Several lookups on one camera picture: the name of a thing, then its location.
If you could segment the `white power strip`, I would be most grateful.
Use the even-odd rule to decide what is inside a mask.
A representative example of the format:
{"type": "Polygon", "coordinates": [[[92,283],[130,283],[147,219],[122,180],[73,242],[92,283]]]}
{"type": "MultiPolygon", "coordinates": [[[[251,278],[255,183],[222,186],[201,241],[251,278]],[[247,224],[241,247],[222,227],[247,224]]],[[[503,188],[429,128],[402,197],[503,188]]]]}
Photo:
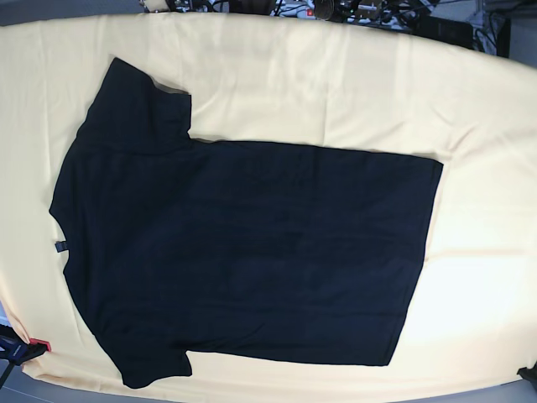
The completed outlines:
{"type": "Polygon", "coordinates": [[[276,2],[270,16],[281,18],[299,18],[315,20],[314,4],[306,1],[282,1],[276,2]]]}

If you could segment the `black T-shirt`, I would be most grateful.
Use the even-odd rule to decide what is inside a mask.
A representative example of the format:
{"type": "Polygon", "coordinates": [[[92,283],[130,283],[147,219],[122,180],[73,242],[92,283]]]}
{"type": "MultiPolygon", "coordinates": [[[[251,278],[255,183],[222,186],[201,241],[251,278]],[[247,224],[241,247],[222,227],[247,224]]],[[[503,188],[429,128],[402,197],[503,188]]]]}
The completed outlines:
{"type": "Polygon", "coordinates": [[[190,122],[189,94],[114,59],[55,184],[66,284],[123,383],[189,377],[191,351],[387,365],[442,164],[190,122]]]}

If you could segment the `red and black table clamp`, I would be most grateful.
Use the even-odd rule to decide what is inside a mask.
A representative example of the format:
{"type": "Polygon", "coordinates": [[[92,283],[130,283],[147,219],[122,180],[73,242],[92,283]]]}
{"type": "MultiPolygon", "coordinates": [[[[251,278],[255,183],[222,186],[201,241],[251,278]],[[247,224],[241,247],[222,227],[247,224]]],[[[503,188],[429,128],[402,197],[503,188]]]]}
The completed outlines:
{"type": "Polygon", "coordinates": [[[50,351],[48,343],[26,343],[11,327],[1,326],[1,359],[21,365],[50,351]]]}

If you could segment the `black box on floor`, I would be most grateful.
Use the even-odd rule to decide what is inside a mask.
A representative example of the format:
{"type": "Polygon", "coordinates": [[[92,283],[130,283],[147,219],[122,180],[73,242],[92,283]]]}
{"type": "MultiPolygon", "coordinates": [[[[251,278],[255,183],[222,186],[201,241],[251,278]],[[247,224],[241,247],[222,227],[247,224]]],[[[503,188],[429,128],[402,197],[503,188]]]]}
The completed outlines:
{"type": "Polygon", "coordinates": [[[473,27],[469,23],[450,19],[424,16],[417,23],[414,35],[466,49],[473,46],[473,27]]]}

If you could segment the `black clamp at right corner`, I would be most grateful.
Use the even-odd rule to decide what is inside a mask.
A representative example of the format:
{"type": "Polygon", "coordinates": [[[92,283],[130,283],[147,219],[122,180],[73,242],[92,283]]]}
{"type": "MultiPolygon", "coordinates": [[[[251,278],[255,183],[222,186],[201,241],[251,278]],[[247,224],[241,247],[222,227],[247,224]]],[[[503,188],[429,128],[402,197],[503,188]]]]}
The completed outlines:
{"type": "Polygon", "coordinates": [[[537,364],[534,364],[531,368],[521,368],[517,371],[517,375],[522,379],[530,382],[532,385],[537,384],[537,364]]]}

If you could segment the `yellow tablecloth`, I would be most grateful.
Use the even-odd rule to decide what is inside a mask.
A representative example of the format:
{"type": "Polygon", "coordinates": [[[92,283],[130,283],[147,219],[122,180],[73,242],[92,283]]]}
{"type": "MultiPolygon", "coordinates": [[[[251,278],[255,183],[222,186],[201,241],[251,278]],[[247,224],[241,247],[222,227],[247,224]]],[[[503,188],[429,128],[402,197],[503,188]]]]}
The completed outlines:
{"type": "Polygon", "coordinates": [[[384,402],[507,384],[536,360],[536,71],[321,21],[152,13],[1,30],[1,302],[49,353],[34,379],[185,402],[384,402]],[[425,267],[391,363],[192,353],[133,391],[75,310],[48,209],[66,150],[119,57],[193,99],[202,139],[427,154],[444,165],[425,267]]]}

